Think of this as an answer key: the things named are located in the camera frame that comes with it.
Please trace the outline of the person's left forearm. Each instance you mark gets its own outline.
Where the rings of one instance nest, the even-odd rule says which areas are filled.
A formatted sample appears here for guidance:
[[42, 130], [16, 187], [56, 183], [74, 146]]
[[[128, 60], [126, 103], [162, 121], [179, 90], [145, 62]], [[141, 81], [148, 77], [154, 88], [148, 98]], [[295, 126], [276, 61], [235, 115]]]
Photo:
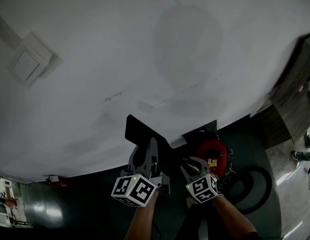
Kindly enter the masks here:
[[152, 220], [159, 191], [156, 190], [145, 207], [136, 209], [124, 240], [150, 240]]

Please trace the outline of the white storage rack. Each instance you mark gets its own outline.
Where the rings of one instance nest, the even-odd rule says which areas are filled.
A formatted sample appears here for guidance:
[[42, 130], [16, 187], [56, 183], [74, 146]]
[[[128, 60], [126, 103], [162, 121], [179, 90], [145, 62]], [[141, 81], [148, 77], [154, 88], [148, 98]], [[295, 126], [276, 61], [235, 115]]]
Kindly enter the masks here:
[[28, 227], [21, 184], [0, 177], [0, 227]]

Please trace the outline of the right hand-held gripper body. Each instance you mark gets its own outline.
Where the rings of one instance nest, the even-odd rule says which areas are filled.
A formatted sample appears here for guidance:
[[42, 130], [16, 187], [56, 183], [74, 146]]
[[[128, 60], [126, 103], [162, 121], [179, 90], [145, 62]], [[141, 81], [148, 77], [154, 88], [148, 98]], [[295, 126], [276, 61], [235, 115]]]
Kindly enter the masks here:
[[210, 173], [191, 183], [188, 183], [186, 188], [191, 196], [200, 204], [217, 196], [217, 183], [215, 178]]

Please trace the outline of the grey wooden shelf cabinet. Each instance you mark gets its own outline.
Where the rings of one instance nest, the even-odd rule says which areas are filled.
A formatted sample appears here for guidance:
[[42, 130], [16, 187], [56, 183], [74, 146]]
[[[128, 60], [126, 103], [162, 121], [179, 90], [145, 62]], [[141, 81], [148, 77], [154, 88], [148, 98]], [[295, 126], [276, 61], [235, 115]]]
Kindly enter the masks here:
[[310, 127], [310, 33], [299, 37], [270, 95], [270, 106], [252, 117], [265, 149], [299, 141]]

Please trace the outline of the person's black trousers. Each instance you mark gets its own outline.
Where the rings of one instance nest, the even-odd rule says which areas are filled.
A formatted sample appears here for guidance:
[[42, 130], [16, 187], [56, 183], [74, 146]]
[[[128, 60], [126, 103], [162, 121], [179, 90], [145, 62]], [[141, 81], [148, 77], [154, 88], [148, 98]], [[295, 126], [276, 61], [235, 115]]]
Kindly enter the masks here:
[[[207, 233], [200, 233], [202, 221], [207, 222]], [[229, 240], [230, 234], [217, 209], [211, 202], [194, 204], [189, 210], [174, 240]]]

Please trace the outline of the black flat board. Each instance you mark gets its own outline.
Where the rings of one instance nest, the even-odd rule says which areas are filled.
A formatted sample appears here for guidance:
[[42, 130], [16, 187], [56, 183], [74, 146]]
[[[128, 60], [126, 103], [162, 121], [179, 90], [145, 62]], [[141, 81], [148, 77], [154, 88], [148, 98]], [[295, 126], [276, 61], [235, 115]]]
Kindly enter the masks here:
[[188, 144], [198, 144], [203, 141], [218, 139], [217, 120], [182, 135]]

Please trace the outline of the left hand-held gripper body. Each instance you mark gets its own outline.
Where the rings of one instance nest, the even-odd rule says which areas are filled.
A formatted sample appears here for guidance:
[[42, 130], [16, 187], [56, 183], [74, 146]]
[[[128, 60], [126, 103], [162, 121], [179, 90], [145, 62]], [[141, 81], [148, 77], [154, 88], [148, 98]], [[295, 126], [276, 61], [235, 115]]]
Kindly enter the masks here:
[[146, 178], [140, 173], [122, 170], [116, 179], [111, 197], [130, 207], [145, 207], [156, 190], [170, 193], [170, 177], [164, 173]]

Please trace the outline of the red fire extinguisher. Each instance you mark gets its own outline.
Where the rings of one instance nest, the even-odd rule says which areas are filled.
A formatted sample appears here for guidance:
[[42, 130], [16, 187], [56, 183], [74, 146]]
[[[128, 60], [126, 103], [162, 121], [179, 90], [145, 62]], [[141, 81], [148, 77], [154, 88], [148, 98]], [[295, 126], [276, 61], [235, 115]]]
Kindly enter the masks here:
[[59, 175], [49, 175], [46, 179], [47, 183], [53, 187], [65, 187], [72, 188], [72, 182], [66, 178]]

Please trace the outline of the white wall switch box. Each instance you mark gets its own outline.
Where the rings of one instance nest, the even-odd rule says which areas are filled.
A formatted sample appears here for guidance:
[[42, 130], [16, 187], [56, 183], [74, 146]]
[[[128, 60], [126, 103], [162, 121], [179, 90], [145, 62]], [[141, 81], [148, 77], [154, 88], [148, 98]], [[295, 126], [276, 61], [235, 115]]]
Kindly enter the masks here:
[[27, 87], [47, 78], [63, 60], [36, 35], [28, 33], [18, 45], [8, 64], [12, 77]]

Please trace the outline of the person's right forearm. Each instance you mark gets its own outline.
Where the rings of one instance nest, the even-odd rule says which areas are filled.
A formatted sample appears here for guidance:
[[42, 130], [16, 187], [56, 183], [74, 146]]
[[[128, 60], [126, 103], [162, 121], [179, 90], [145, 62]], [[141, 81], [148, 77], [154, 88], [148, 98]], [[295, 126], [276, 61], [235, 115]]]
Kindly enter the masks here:
[[212, 204], [219, 213], [229, 234], [234, 239], [242, 240], [249, 233], [256, 233], [253, 224], [223, 195], [214, 197]]

